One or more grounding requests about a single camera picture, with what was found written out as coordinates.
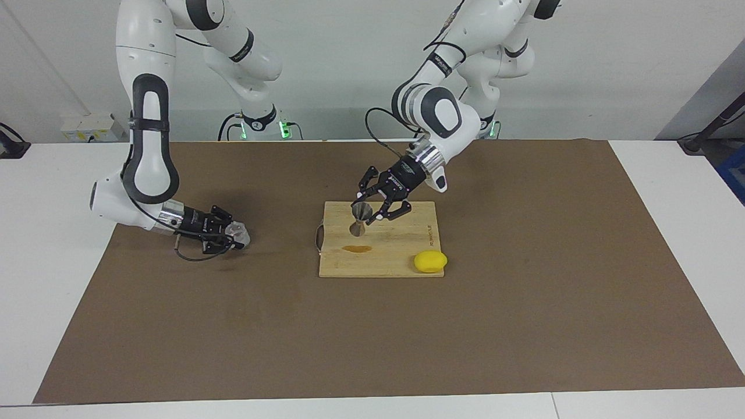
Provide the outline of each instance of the lemon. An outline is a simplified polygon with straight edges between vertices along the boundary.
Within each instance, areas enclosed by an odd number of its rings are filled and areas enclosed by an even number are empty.
[[[424,274],[436,274],[448,264],[448,257],[443,252],[425,251],[414,257],[414,266]]]

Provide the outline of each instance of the wooden cutting board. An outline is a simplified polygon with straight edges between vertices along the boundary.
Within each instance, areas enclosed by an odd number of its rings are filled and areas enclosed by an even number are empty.
[[[423,274],[413,259],[423,251],[440,251],[434,202],[412,202],[412,211],[395,221],[376,221],[362,237],[349,233],[355,222],[351,202],[326,202],[323,211],[322,278],[441,278]]]

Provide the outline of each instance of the table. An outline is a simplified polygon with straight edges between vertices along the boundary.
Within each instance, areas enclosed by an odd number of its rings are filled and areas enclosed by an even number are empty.
[[[745,236],[745,208],[706,159],[685,156],[673,142],[611,145],[742,369],[745,258],[736,250]],[[18,406],[1,408],[0,418],[745,415],[745,388],[23,406],[33,399],[113,231],[113,223],[88,211],[92,182],[121,165],[126,153],[126,144],[36,145],[23,160],[0,165],[0,215],[6,220],[0,241],[0,405]]]

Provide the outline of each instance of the white robot link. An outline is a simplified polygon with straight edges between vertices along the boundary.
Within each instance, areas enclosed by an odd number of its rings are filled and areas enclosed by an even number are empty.
[[[122,0],[116,57],[132,104],[130,153],[123,168],[94,184],[90,208],[119,224],[200,240],[216,256],[245,248],[250,237],[217,206],[205,213],[172,199],[179,175],[169,152],[168,101],[177,28],[207,38],[213,48],[205,48],[206,61],[235,90],[247,125],[263,130],[276,118],[266,82],[279,77],[282,63],[238,22],[228,0]]]
[[[421,130],[422,135],[387,171],[381,173],[371,166],[362,177],[354,204],[378,193],[384,199],[368,224],[410,212],[408,196],[422,183],[438,192],[447,190],[445,165],[490,131],[499,102],[494,80],[530,71],[535,54],[527,40],[527,27],[534,19],[550,19],[560,5],[561,0],[460,3],[440,35],[427,45],[434,47],[427,60],[393,94],[394,117]],[[440,86],[455,69],[468,82],[462,98]],[[375,177],[377,183],[370,186]],[[401,202],[401,206],[390,210],[394,202]]]

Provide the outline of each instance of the brown table mat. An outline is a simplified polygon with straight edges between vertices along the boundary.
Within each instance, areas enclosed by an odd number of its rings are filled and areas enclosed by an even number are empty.
[[[478,142],[447,193],[417,189],[437,202],[443,279],[317,276],[323,204],[395,161],[377,145],[173,155],[177,199],[232,212],[250,249],[187,263],[118,226],[35,403],[745,385],[606,142]]]

